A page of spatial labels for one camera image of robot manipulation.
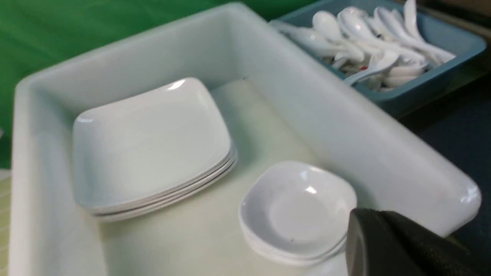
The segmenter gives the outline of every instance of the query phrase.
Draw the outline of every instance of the blue tray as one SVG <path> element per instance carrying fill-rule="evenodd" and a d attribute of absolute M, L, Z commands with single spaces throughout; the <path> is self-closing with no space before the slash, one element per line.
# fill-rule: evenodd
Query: blue tray
<path fill-rule="evenodd" d="M 312 27 L 312 16 L 317 11 L 325 10 L 336 15 L 348 6 L 364 9 L 370 15 L 378 6 L 390 10 L 398 9 L 401 13 L 403 11 L 402 5 L 387 0 L 323 0 L 284 15 L 278 20 L 299 27 Z M 426 41 L 456 54 L 457 57 L 388 93 L 371 91 L 362 83 L 355 86 L 358 92 L 392 116 L 401 115 L 442 92 L 459 67 L 486 49 L 486 42 L 480 36 L 421 12 L 418 12 L 418 27 Z M 340 78 L 345 78 L 339 70 L 322 60 L 320 62 Z"/>

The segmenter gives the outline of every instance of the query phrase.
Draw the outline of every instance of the stack of bowls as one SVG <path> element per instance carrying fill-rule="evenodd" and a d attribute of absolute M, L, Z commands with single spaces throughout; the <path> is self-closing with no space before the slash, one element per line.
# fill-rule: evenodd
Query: stack of bowls
<path fill-rule="evenodd" d="M 236 159 L 209 91 L 187 78 L 78 116 L 74 196 L 101 221 L 128 219 L 195 194 Z"/>
<path fill-rule="evenodd" d="M 348 182 L 320 168 L 278 163 L 264 172 L 239 208 L 246 243 L 284 265 L 307 267 L 344 250 L 356 194 Z"/>

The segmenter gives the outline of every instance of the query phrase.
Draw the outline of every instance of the white plastic tub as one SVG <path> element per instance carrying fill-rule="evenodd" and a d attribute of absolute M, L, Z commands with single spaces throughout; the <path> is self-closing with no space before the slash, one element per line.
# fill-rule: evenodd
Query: white plastic tub
<path fill-rule="evenodd" d="M 184 77 L 212 91 L 239 163 L 178 204 L 98 224 L 72 198 L 75 117 Z M 396 210 L 443 236 L 481 202 L 459 169 L 241 4 L 26 78 L 16 91 L 13 145 L 13 276 L 298 275 L 252 252 L 237 219 L 255 178 L 288 159 L 338 173 L 360 206 Z"/>

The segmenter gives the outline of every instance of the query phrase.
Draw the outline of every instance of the green backdrop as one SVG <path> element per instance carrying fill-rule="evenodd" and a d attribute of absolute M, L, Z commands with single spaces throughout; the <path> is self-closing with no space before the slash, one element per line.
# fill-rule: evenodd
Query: green backdrop
<path fill-rule="evenodd" d="M 226 0 L 0 1 L 0 167 L 10 167 L 15 85 L 56 63 Z M 314 0 L 245 0 L 267 20 Z"/>

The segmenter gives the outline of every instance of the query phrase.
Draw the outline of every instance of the spoon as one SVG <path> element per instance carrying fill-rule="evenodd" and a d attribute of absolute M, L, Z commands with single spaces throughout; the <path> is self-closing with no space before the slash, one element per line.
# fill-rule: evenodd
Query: spoon
<path fill-rule="evenodd" d="M 418 30 L 418 23 L 416 21 L 416 1 L 407 0 L 404 4 L 404 20 L 402 22 L 406 25 L 408 32 L 420 41 L 425 41 Z"/>
<path fill-rule="evenodd" d="M 387 87 L 396 88 L 399 87 L 409 81 L 412 81 L 417 76 L 406 76 L 406 77 L 388 77 L 383 80 L 383 84 Z"/>
<path fill-rule="evenodd" d="M 341 29 L 353 39 L 363 40 L 364 43 L 381 48 L 383 50 L 396 52 L 413 60 L 419 60 L 422 62 L 426 61 L 426 58 L 423 55 L 413 50 L 401 47 L 395 43 L 390 43 L 377 39 L 377 37 L 372 33 L 366 22 L 361 17 L 354 16 L 349 12 L 341 11 L 338 14 L 337 18 Z"/>
<path fill-rule="evenodd" d="M 434 53 L 442 58 L 442 61 L 447 62 L 455 57 L 454 54 L 447 52 L 441 48 L 422 42 L 412 37 L 404 25 L 397 20 L 394 15 L 384 7 L 377 7 L 374 11 L 375 20 L 380 24 L 384 31 L 389 32 L 400 42 L 420 49 L 422 51 Z"/>
<path fill-rule="evenodd" d="M 368 17 L 368 13 L 366 11 L 353 6 L 346 7 L 341 12 L 347 12 L 353 14 L 354 16 L 363 17 L 363 18 Z"/>
<path fill-rule="evenodd" d="M 326 11 L 318 11 L 312 18 L 312 26 L 314 30 L 318 31 L 328 40 L 341 44 L 346 48 L 349 56 L 343 51 L 342 57 L 338 57 L 337 59 L 335 57 L 335 61 L 341 58 L 348 58 L 355 62 L 363 62 L 365 60 L 363 50 L 343 37 L 336 17 L 333 14 Z"/>
<path fill-rule="evenodd" d="M 396 65 L 387 75 L 389 77 L 417 77 L 425 72 L 426 64 Z"/>
<path fill-rule="evenodd" d="M 343 82 L 348 85 L 365 79 L 369 76 L 377 75 L 383 71 L 390 69 L 399 59 L 399 54 L 392 51 L 385 51 L 382 58 L 379 59 L 378 55 L 373 55 L 368 63 L 368 68 L 364 71 L 356 73 L 350 77 L 347 77 Z"/>
<path fill-rule="evenodd" d="M 418 30 L 418 22 L 416 20 L 417 12 L 416 12 L 416 1 L 415 0 L 407 0 L 406 3 L 404 4 L 404 18 L 405 19 L 402 18 L 401 14 L 399 13 L 398 10 L 392 10 L 392 14 L 394 14 L 394 16 L 398 17 L 397 19 L 401 22 L 402 25 L 406 26 L 406 29 L 414 38 L 416 38 L 417 40 L 419 40 L 421 42 L 426 42 Z M 434 55 L 432 53 L 428 53 L 428 57 L 434 63 L 434 64 L 432 64 L 432 67 L 437 67 L 437 66 L 441 65 L 441 61 L 439 60 L 439 58 L 436 55 Z"/>
<path fill-rule="evenodd" d="M 289 35 L 293 40 L 319 57 L 334 57 L 343 49 L 329 43 L 319 32 L 311 28 L 297 27 L 278 20 L 272 20 L 270 26 Z"/>

